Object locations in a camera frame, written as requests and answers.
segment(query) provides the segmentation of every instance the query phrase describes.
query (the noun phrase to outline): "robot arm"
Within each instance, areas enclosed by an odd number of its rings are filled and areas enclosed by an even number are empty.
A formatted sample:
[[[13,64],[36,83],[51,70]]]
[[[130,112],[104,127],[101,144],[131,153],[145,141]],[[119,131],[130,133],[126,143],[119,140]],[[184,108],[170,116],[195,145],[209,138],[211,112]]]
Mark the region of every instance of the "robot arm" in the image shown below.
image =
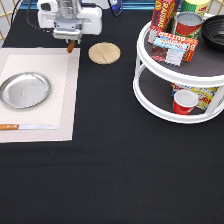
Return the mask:
[[[40,27],[54,28],[55,38],[80,43],[82,34],[99,35],[102,31],[99,7],[81,7],[79,0],[38,0],[37,7]]]

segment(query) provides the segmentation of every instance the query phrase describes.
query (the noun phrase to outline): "knife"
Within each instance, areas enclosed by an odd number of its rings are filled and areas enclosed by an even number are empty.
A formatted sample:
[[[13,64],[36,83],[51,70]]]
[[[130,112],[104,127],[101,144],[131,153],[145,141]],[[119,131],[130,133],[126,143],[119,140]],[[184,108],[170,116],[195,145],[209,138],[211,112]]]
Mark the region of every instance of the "knife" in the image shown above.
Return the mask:
[[[35,129],[50,129],[54,130],[57,127],[53,125],[37,125],[37,124],[0,124],[0,130],[35,130]]]

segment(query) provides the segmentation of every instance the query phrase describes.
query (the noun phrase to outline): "silver plate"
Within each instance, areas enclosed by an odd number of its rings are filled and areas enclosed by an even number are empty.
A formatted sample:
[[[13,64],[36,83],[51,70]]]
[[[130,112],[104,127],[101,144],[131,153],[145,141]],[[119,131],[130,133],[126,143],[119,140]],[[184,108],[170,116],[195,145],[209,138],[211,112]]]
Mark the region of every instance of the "silver plate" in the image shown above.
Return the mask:
[[[43,101],[50,92],[47,78],[36,72],[25,72],[7,79],[0,87],[0,99],[9,107],[27,108]]]

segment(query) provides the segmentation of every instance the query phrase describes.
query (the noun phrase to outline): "white shelf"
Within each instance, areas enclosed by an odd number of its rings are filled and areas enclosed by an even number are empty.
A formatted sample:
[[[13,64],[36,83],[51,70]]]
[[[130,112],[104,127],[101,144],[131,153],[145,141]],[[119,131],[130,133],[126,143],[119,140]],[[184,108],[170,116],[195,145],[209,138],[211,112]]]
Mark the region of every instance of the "white shelf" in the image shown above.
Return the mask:
[[[144,69],[147,69],[147,68],[145,67],[144,64],[142,64],[139,69],[139,77],[141,76]],[[162,119],[176,122],[176,123],[194,124],[194,123],[201,123],[204,121],[208,121],[208,120],[216,117],[224,109],[224,101],[223,101],[222,104],[220,104],[215,109],[215,111],[211,114],[204,113],[204,114],[198,114],[198,115],[178,115],[178,114],[163,110],[163,109],[159,108],[158,106],[154,105],[153,103],[151,103],[149,100],[147,100],[139,87],[139,79],[136,77],[133,82],[133,88],[134,88],[134,93],[135,93],[136,98],[138,99],[140,104],[146,110],[148,110],[152,114],[154,114]]]
[[[165,120],[176,122],[176,123],[183,123],[183,124],[200,123],[200,122],[208,121],[216,117],[224,109],[224,100],[222,101],[224,96],[224,74],[220,74],[216,76],[209,75],[209,77],[208,76],[203,77],[202,75],[199,77],[199,76],[183,74],[180,72],[173,71],[157,63],[156,61],[154,61],[149,56],[145,48],[146,35],[149,32],[150,24],[151,22],[149,22],[148,24],[144,26],[144,28],[142,29],[139,35],[139,39],[137,42],[137,59],[136,59],[136,70],[135,70],[133,88],[134,88],[134,93],[138,101],[141,103],[141,105],[145,109],[147,109],[149,112],[153,113],[154,115],[160,118],[163,118]],[[178,115],[173,112],[164,110],[161,107],[158,107],[157,105],[150,102],[150,100],[148,100],[144,96],[144,94],[142,93],[139,87],[139,79],[144,69],[148,69],[149,71],[151,71],[158,77],[164,80],[167,80],[169,82],[174,82],[174,83],[187,85],[187,86],[193,86],[193,87],[219,87],[219,89],[205,113],[198,114],[198,115]]]

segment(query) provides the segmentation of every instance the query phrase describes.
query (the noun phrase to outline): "wooden coaster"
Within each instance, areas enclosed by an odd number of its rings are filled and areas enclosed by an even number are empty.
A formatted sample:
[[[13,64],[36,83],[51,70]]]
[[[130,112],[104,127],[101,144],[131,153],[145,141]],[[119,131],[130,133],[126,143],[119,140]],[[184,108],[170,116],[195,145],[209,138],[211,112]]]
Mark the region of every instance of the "wooden coaster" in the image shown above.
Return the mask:
[[[120,49],[111,43],[98,43],[89,49],[90,59],[97,64],[112,64],[120,58]]]

